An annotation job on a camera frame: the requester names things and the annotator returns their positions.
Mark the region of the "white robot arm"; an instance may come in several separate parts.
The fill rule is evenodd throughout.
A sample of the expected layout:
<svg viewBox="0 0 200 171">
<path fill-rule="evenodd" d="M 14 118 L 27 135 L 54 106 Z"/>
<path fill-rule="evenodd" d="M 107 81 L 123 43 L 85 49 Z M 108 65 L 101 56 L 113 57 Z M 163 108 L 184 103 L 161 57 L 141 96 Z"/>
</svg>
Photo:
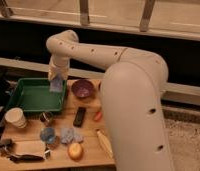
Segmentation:
<svg viewBox="0 0 200 171">
<path fill-rule="evenodd" d="M 81 43 L 72 30 L 49 37 L 46 47 L 50 78 L 64 76 L 71 58 L 105 71 L 100 100 L 117 171 L 175 171 L 161 107 L 168 67 L 160 55 Z"/>
</svg>

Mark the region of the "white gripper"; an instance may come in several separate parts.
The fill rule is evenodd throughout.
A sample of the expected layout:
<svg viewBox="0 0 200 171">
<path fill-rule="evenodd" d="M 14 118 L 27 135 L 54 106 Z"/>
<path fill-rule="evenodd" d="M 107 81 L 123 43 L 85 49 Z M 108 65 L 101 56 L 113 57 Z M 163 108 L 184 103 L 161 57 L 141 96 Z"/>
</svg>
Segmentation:
<svg viewBox="0 0 200 171">
<path fill-rule="evenodd" d="M 51 58 L 49 62 L 48 79 L 52 81 L 56 76 L 59 76 L 62 80 L 66 80 L 68 78 L 69 68 L 69 58 Z"/>
</svg>

